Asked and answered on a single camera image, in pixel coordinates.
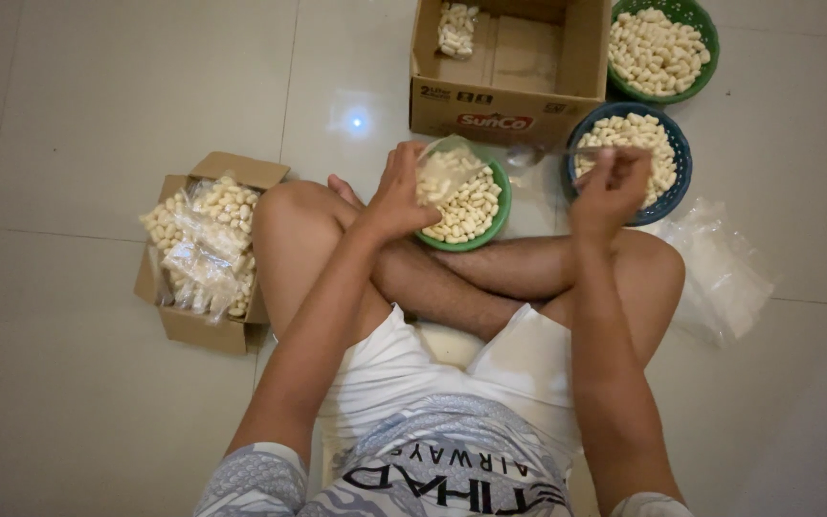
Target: sunco logo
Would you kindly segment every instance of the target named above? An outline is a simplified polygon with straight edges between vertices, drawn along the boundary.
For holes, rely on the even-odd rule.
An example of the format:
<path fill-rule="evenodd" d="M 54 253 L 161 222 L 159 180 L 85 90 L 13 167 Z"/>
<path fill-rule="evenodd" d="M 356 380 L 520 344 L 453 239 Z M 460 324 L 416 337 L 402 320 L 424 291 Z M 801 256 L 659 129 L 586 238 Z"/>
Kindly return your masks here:
<path fill-rule="evenodd" d="M 499 113 L 492 115 L 458 115 L 458 123 L 463 126 L 477 126 L 479 128 L 494 128 L 508 131 L 526 130 L 534 124 L 531 117 L 506 117 Z"/>

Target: bowl of snacks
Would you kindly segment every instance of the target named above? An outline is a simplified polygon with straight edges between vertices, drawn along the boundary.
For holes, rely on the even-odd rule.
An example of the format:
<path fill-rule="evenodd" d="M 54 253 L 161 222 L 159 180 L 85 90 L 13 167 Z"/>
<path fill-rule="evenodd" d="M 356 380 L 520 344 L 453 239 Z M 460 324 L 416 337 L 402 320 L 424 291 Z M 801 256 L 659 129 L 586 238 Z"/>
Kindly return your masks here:
<path fill-rule="evenodd" d="M 632 99 L 688 100 L 717 71 L 717 28 L 695 0 L 621 0 L 611 17 L 608 80 Z"/>
<path fill-rule="evenodd" d="M 649 225 L 666 217 L 682 202 L 691 183 L 691 148 L 681 128 L 668 115 L 638 102 L 610 102 L 586 116 L 570 134 L 568 146 L 634 146 L 652 153 L 647 198 L 627 226 Z M 575 198 L 574 182 L 594 167 L 587 157 L 564 160 L 563 187 Z"/>
<path fill-rule="evenodd" d="M 418 175 L 421 171 L 424 176 L 433 172 L 433 178 L 440 176 L 436 184 L 460 186 L 446 192 L 442 187 L 418 182 L 418 193 L 426 191 L 426 196 L 432 196 L 430 202 L 439 208 L 442 221 L 418 231 L 416 236 L 444 251 L 476 249 L 493 239 L 509 217 L 509 176 L 496 159 L 458 135 L 437 142 L 440 146 L 427 149 L 425 159 L 421 158 Z"/>

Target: blue basket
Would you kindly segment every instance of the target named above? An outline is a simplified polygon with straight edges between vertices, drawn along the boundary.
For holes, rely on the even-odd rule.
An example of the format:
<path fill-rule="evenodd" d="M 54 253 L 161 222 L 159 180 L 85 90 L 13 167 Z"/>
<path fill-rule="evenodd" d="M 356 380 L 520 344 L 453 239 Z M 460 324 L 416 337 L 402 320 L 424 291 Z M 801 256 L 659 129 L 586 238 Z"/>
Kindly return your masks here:
<path fill-rule="evenodd" d="M 665 128 L 665 134 L 669 137 L 669 145 L 675 151 L 675 184 L 672 188 L 662 194 L 655 203 L 647 208 L 637 210 L 637 214 L 633 220 L 627 223 L 627 226 L 643 226 L 655 223 L 661 218 L 666 217 L 672 210 L 682 202 L 684 193 L 688 192 L 688 185 L 691 184 L 691 170 L 693 163 L 691 160 L 691 148 L 688 146 L 687 139 L 684 138 L 682 130 L 679 129 L 678 124 L 669 118 L 665 113 L 650 108 L 645 104 L 638 102 L 609 102 L 599 106 L 592 113 L 582 119 L 582 122 L 573 129 L 570 134 L 570 141 L 568 148 L 572 148 L 579 144 L 582 135 L 591 132 L 595 121 L 601 119 L 614 117 L 626 117 L 627 113 L 636 113 L 639 116 L 652 115 L 659 119 L 659 122 Z M 573 187 L 573 182 L 576 180 L 576 169 L 573 157 L 566 157 L 564 160 L 564 174 L 563 174 L 563 190 L 569 199 L 575 199 L 579 193 Z"/>

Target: white shorts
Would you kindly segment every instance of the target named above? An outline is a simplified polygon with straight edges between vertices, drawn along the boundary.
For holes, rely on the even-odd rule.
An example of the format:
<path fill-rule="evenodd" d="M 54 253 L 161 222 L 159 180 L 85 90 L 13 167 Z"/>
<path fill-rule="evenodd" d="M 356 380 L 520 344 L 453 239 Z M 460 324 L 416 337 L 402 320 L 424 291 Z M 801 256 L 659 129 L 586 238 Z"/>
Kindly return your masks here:
<path fill-rule="evenodd" d="M 324 450 L 344 451 L 385 418 L 435 393 L 469 393 L 524 418 L 563 470 L 581 450 L 568 382 L 570 331 L 526 303 L 466 371 L 437 364 L 397 306 L 347 349 L 319 412 Z"/>

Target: foot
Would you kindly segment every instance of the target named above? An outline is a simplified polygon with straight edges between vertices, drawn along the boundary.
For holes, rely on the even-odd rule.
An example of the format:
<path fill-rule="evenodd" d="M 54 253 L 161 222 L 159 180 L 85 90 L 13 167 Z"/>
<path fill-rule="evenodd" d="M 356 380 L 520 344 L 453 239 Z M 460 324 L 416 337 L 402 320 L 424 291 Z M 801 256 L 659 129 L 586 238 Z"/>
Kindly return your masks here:
<path fill-rule="evenodd" d="M 338 194 L 345 202 L 350 203 L 353 208 L 358 210 L 364 209 L 366 206 L 362 204 L 357 197 L 356 193 L 353 192 L 353 187 L 350 186 L 348 182 L 345 182 L 337 177 L 337 174 L 331 174 L 327 177 L 327 186 L 334 192 Z"/>

